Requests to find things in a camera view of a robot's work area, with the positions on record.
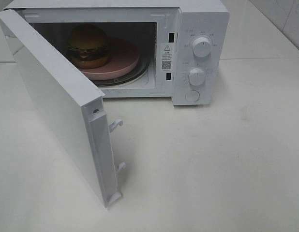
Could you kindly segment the white round door button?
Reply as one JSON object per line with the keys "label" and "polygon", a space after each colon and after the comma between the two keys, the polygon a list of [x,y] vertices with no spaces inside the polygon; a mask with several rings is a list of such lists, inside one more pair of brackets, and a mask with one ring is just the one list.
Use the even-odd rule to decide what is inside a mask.
{"label": "white round door button", "polygon": [[185,94],[185,99],[188,102],[197,102],[200,98],[200,93],[196,90],[191,90]]}

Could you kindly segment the pink round plate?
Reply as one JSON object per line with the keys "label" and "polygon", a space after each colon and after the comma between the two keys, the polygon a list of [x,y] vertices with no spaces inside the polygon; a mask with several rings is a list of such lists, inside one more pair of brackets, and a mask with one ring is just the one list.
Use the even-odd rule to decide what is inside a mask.
{"label": "pink round plate", "polygon": [[132,71],[139,62],[139,48],[131,42],[120,38],[109,38],[110,59],[102,67],[80,69],[90,80],[111,80]]}

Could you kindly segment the burger with lettuce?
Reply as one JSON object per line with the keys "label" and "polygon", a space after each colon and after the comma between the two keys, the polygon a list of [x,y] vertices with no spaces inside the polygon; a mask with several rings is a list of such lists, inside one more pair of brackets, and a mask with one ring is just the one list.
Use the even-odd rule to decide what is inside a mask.
{"label": "burger with lettuce", "polygon": [[67,40],[67,48],[67,59],[80,69],[99,68],[110,59],[106,33],[92,24],[81,24],[73,28]]}

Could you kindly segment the glass microwave turntable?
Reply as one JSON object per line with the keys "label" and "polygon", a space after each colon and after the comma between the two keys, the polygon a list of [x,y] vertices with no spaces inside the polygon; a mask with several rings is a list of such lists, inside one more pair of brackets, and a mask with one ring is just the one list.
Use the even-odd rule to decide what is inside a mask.
{"label": "glass microwave turntable", "polygon": [[148,58],[141,58],[137,65],[129,73],[123,76],[109,80],[92,80],[92,82],[99,87],[109,87],[124,84],[139,78],[144,72],[147,71],[149,64],[150,60]]}

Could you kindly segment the lower white round knob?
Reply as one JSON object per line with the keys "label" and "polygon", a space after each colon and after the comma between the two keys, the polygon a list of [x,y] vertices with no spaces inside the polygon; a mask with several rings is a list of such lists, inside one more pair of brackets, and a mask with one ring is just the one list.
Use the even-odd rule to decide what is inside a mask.
{"label": "lower white round knob", "polygon": [[206,73],[201,68],[191,69],[188,74],[188,80],[192,86],[202,85],[206,80]]}

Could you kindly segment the white round knob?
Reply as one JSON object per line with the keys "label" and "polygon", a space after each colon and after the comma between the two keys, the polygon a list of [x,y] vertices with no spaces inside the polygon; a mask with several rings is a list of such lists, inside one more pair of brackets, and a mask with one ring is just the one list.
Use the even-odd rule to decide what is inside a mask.
{"label": "white round knob", "polygon": [[188,74],[188,80],[192,86],[202,85],[206,80],[206,73],[201,68],[191,69]]}
{"label": "white round knob", "polygon": [[211,53],[212,41],[206,35],[197,36],[191,43],[193,54],[198,58],[203,58]]}

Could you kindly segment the white warning label sticker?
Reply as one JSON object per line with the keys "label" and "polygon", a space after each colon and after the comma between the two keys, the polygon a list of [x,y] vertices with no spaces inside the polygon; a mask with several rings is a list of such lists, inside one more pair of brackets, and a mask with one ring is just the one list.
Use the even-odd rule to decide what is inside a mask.
{"label": "white warning label sticker", "polygon": [[172,72],[174,58],[174,43],[162,43],[160,45],[160,68],[164,72]]}

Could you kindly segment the white microwave oven body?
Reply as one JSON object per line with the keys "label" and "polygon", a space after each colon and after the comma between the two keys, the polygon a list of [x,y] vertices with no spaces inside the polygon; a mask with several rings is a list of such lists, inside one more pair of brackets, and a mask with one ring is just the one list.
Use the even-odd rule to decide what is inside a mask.
{"label": "white microwave oven body", "polygon": [[[112,37],[135,43],[141,58],[150,60],[147,71],[124,84],[97,86],[103,97],[170,97],[174,105],[210,102],[229,20],[219,0],[14,0],[5,10],[18,12],[64,56],[69,32],[82,23],[96,24]],[[211,53],[203,58],[196,57],[191,46],[200,35],[212,41]],[[174,43],[172,72],[160,68],[162,43]],[[206,73],[202,85],[189,83],[194,68]],[[197,102],[186,101],[191,90],[200,93]]]}

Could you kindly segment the upper white round knob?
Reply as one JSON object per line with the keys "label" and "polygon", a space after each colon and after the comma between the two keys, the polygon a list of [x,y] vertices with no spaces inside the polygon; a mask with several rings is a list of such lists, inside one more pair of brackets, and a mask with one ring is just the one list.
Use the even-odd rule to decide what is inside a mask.
{"label": "upper white round knob", "polygon": [[197,36],[191,43],[193,54],[198,58],[203,58],[211,53],[212,41],[206,35]]}

